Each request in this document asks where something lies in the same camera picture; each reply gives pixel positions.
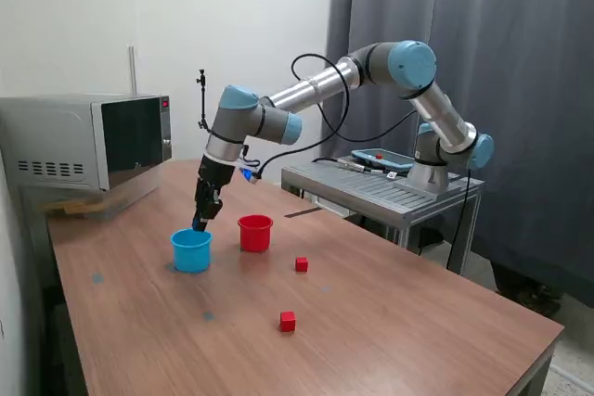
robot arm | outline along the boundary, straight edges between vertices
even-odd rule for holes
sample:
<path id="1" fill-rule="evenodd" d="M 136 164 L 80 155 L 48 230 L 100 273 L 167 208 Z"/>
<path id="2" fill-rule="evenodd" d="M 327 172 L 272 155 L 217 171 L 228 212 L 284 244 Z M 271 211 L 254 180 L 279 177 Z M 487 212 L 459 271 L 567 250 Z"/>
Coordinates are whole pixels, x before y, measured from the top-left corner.
<path id="1" fill-rule="evenodd" d="M 434 81 L 436 58 L 426 44 L 402 41 L 366 46 L 341 58 L 336 67 L 351 90 L 370 83 L 392 84 L 398 97 L 412 102 L 428 123 L 421 127 L 422 145 L 418 145 L 416 162 L 480 168 L 490 158 L 490 136 L 478 135 L 472 124 L 462 120 Z M 231 181 L 233 163 L 246 136 L 293 144 L 302 129 L 301 118 L 295 113 L 340 93 L 343 88 L 341 76 L 332 67 L 261 98 L 229 85 L 221 97 L 198 172 L 194 230 L 204 230 L 220 211 L 221 188 Z"/>

microwave door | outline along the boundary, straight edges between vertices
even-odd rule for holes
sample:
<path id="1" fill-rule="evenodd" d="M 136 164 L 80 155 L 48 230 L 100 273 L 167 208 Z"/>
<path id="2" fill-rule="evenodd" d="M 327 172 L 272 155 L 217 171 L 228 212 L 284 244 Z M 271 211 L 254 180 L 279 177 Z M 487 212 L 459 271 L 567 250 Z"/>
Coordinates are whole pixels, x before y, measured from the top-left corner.
<path id="1" fill-rule="evenodd" d="M 101 104 L 109 188 L 163 162 L 161 98 Z"/>

metal cart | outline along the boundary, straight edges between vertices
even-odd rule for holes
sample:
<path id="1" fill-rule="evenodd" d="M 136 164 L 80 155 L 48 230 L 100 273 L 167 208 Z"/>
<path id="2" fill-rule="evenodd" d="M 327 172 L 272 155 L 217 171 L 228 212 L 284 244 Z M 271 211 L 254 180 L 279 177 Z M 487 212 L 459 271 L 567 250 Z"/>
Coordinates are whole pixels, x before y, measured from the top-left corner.
<path id="1" fill-rule="evenodd" d="M 409 249 L 410 229 L 435 215 L 444 213 L 464 201 L 466 177 L 453 173 L 450 184 L 459 186 L 443 199 L 428 198 L 398 187 L 385 174 L 355 172 L 328 161 L 285 167 L 281 187 L 297 188 L 377 220 L 394 231 L 394 242 Z M 481 202 L 484 182 L 471 178 L 466 209 L 462 216 L 457 243 L 453 247 L 449 270 L 462 274 L 471 249 L 474 224 Z"/>

white wall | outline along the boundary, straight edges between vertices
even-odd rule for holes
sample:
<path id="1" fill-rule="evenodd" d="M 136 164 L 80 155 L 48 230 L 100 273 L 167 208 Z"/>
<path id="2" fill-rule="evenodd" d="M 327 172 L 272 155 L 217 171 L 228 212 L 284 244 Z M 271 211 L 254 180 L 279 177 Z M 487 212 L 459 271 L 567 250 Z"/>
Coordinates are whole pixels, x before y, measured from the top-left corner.
<path id="1" fill-rule="evenodd" d="M 219 96 L 233 83 L 260 95 L 294 83 L 290 63 L 304 52 L 325 53 L 329 0 L 136 0 L 139 88 L 172 99 L 174 157 L 197 158 L 207 134 L 200 117 L 198 69 L 207 72 L 210 123 Z M 299 73 L 311 74 L 319 61 L 304 61 Z M 316 109 L 302 112 L 303 135 L 293 147 L 249 141 L 251 156 L 267 159 L 320 137 Z M 279 180 L 280 166 L 311 160 L 318 150 L 271 164 L 268 178 Z"/>
<path id="2" fill-rule="evenodd" d="M 0 0 L 6 95 L 129 91 L 133 0 Z"/>
<path id="3" fill-rule="evenodd" d="M 19 227 L 8 197 L 0 156 L 0 395 L 25 394 L 26 333 L 14 253 L 21 248 Z"/>
<path id="4" fill-rule="evenodd" d="M 175 158 L 201 156 L 199 68 L 207 70 L 208 116 L 230 83 L 266 95 L 294 82 L 289 65 L 303 52 L 324 53 L 329 0 L 5 0 L 0 72 L 5 94 L 130 91 L 127 46 L 138 54 L 138 88 L 172 99 Z M 304 61 L 303 75 L 319 70 Z M 303 112 L 293 147 L 256 141 L 251 155 L 267 159 L 320 137 L 316 109 Z M 273 163 L 310 160 L 318 150 Z"/>

microwave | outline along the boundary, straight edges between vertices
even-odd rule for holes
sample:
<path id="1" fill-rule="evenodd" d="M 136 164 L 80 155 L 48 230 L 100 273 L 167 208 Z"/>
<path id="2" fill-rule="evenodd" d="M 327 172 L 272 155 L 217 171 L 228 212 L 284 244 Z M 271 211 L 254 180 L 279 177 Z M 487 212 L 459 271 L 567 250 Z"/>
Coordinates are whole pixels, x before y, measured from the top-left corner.
<path id="1" fill-rule="evenodd" d="M 0 98 L 0 147 L 20 185 L 109 191 L 171 158 L 168 96 Z"/>

